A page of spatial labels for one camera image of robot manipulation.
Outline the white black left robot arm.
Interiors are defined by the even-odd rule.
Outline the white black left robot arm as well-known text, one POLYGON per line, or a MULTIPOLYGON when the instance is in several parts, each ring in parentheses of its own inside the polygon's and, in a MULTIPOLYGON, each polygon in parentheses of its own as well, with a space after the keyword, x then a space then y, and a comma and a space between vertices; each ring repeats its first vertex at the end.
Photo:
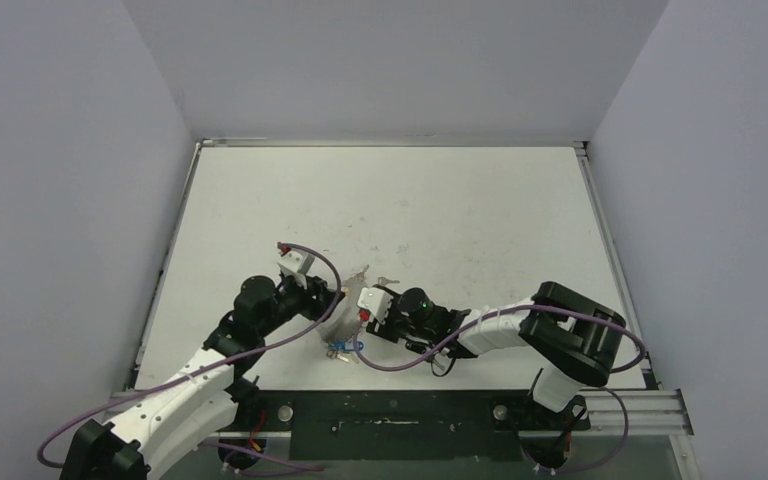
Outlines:
POLYGON ((342 286, 319 277, 246 279, 232 309, 164 384, 126 399, 128 409, 74 433, 63 479, 156 479, 214 432, 257 420, 260 391, 246 373, 268 350, 266 338, 297 316, 317 326, 343 301, 342 286))

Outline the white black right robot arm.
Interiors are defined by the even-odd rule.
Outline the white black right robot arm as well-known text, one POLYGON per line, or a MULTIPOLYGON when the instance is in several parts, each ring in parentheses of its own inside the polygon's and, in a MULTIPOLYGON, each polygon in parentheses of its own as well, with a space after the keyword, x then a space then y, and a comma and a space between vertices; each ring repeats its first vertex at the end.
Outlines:
POLYGON ((616 311, 554 281, 542 283, 528 300, 503 307, 456 310, 435 304, 413 287, 361 290, 360 320, 369 333, 399 340, 420 354, 457 361, 491 351, 529 347, 547 366, 537 374, 525 402, 528 421, 553 427, 583 387, 604 387, 627 333, 616 311))

